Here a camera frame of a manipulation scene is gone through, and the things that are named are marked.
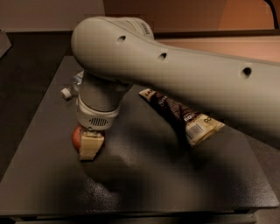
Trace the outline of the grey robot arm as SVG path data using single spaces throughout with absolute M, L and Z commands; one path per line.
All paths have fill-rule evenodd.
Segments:
M 280 143 L 280 65 L 158 43 L 136 17 L 90 17 L 73 30 L 84 74 L 78 123 L 112 127 L 123 96 L 139 85 L 171 97 L 272 147 Z

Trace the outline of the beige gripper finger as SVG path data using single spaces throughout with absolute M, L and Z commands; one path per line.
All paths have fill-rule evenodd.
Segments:
M 80 134 L 80 160 L 93 160 L 104 144 L 105 136 L 98 131 L 83 131 Z

